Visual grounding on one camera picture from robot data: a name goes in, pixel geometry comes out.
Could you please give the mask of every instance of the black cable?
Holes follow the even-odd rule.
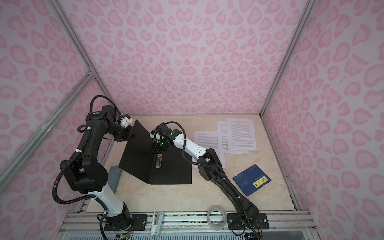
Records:
[[[185,130],[184,128],[178,123],[178,122],[166,122],[166,125],[169,124],[169,123],[174,123],[174,124],[177,124],[180,128],[181,128],[181,131],[183,132],[183,135],[184,135],[184,144],[183,144],[183,149],[182,149],[182,152],[181,152],[181,156],[183,156],[183,159],[189,163],[189,164],[193,164],[193,165],[197,165],[197,166],[202,166],[202,167],[208,167],[208,168],[211,168],[215,171],[217,171],[217,169],[215,167],[212,167],[208,164],[201,164],[201,163],[198,163],[198,162],[192,162],[191,160],[187,159],[185,157],[185,146],[187,145],[187,136],[185,135]]]
[[[91,130],[89,129],[89,131],[87,131],[87,135],[85,136],[84,138],[84,141],[82,142],[82,144],[79,146],[79,150],[83,151],[83,149],[85,148],[85,146],[87,145],[87,142],[89,140],[89,137],[91,135]],[[53,187],[52,187],[52,197],[53,197],[53,200],[55,202],[57,202],[58,204],[72,204],[72,203],[75,203],[77,201],[80,201],[80,200],[83,200],[83,199],[87,199],[87,198],[95,198],[96,195],[93,195],[93,194],[87,194],[87,195],[83,195],[83,196],[80,196],[78,198],[75,198],[75,199],[72,199],[72,200],[62,200],[59,198],[59,195],[57,194],[57,189],[58,189],[58,186],[59,186],[59,182],[60,182],[60,179],[63,177],[64,175],[64,172],[67,171],[67,169],[74,163],[74,161],[81,155],[81,152],[77,152],[69,161],[68,163],[63,167],[63,169],[60,171],[60,173],[57,175],[56,179],[55,179],[55,182],[53,183]]]
[[[252,224],[251,224],[251,220],[249,220],[248,216],[247,216],[247,213],[245,211],[245,208],[244,208],[244,205],[243,205],[243,201],[240,200],[240,205],[241,205],[241,208],[243,209],[243,213],[244,213],[244,216],[245,216],[245,219],[247,220],[247,223],[248,223],[248,226],[249,228],[252,230],[252,232],[254,233],[255,237],[258,239],[258,240],[262,240],[261,237],[259,236],[259,234],[254,230]]]
[[[244,232],[245,232],[245,227],[244,227],[244,230],[243,230],[243,232],[242,232],[241,234],[237,234],[237,233],[235,233],[232,229],[231,229],[231,231],[232,231],[232,233],[235,234],[236,236],[241,236],[241,235],[243,235]]]
[[[116,111],[118,112],[119,116],[121,115],[121,112],[120,110],[117,108],[117,106],[115,105],[114,102],[112,102],[112,100],[110,100],[109,98],[107,98],[106,96],[103,96],[103,95],[96,95],[92,98],[91,100],[91,104],[89,105],[89,111],[90,112],[93,112],[93,102],[96,100],[96,98],[105,98],[107,99],[108,101],[110,101],[112,103],[112,105],[116,108]]]
[[[90,129],[87,129],[87,135],[85,136],[84,138],[84,141],[81,143],[81,145],[79,146],[79,150],[80,151],[83,151],[83,149],[85,148],[85,146],[87,145],[87,142],[89,140],[91,136],[91,130]],[[59,195],[57,194],[57,189],[58,189],[58,186],[59,186],[59,182],[61,180],[61,178],[63,177],[64,175],[64,172],[67,171],[67,169],[74,163],[74,161],[80,156],[81,152],[77,152],[68,162],[67,164],[63,167],[63,169],[60,171],[60,173],[57,175],[56,179],[55,179],[55,182],[53,183],[53,187],[52,187],[52,197],[53,197],[53,200],[55,202],[57,202],[58,204],[72,204],[72,203],[75,203],[77,201],[80,201],[80,200],[83,200],[83,199],[87,199],[87,198],[93,198],[95,199],[104,209],[104,211],[106,212],[99,220],[99,224],[100,224],[100,232],[101,232],[101,235],[103,236],[104,240],[108,240],[108,238],[106,237],[106,235],[104,234],[104,230],[103,230],[103,219],[107,216],[107,212],[108,212],[108,208],[107,206],[105,205],[105,203],[99,199],[96,195],[94,194],[87,194],[87,195],[83,195],[83,196],[80,196],[78,198],[75,198],[75,199],[72,199],[72,200],[62,200],[60,199]]]
[[[103,219],[107,216],[108,213],[105,213],[101,218],[100,218],[100,221],[99,221],[99,227],[100,227],[100,233],[102,235],[102,237],[104,238],[104,240],[108,240],[107,236],[105,235],[104,233],[104,229],[103,229]]]

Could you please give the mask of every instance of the mounting plate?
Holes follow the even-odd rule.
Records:
[[[228,220],[228,229],[229,230],[243,230],[244,226],[241,222],[242,214],[235,213],[235,214],[227,214]],[[260,212],[257,216],[257,222],[260,223],[262,229],[269,229],[269,223],[268,219],[266,217],[266,214],[263,212]]]
[[[135,226],[133,227],[134,231],[144,231],[145,225],[147,224],[147,214],[132,214],[131,215],[133,221],[135,222]],[[106,224],[104,226],[105,232],[115,232],[119,231],[116,228],[112,228],[110,224]]]

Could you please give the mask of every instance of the roll of tape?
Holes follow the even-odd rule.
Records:
[[[217,224],[217,223],[212,223],[212,221],[209,219],[209,215],[211,215],[212,212],[220,212],[223,217],[224,217],[224,222],[221,223],[221,224]],[[222,228],[225,226],[225,224],[227,223],[227,213],[225,212],[225,210],[223,208],[221,208],[220,206],[218,205],[213,205],[207,212],[207,222],[208,222],[208,225],[209,227],[211,227],[213,230],[215,231],[219,231],[219,230],[222,230]]]

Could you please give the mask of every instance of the pink leopard print wall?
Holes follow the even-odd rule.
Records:
[[[266,123],[323,240],[384,238],[384,2],[321,0]]]
[[[77,127],[85,123],[89,102],[100,90],[91,83],[48,138],[0,195],[0,239],[54,239],[68,212],[77,204],[58,205],[52,199],[52,185],[60,171],[60,162],[69,157],[77,147],[82,134]],[[94,109],[101,109],[104,101],[97,100]],[[103,140],[100,151],[104,151]],[[69,200],[80,196],[63,179],[59,196]]]
[[[63,0],[129,114],[258,113],[306,0]]]
[[[0,2],[0,172],[86,69],[44,0]]]

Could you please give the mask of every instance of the marble tabletop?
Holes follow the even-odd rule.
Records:
[[[216,131],[216,121],[227,118],[253,119],[258,151],[249,154],[225,154],[224,169],[228,178],[257,164],[270,178],[271,182],[250,195],[259,210],[294,210],[284,179],[266,135],[259,115],[181,115],[181,116],[137,116],[149,132],[162,122],[176,121],[185,129],[187,138],[193,140],[194,131]],[[119,165],[126,142],[115,142],[105,163],[105,168]],[[220,205],[226,211],[235,208],[224,193],[212,182],[204,180],[198,168],[192,168],[192,184],[189,185],[149,185],[123,171],[116,190],[116,196],[124,201],[130,212],[153,211],[207,211],[212,205]],[[94,201],[87,212],[102,212]]]

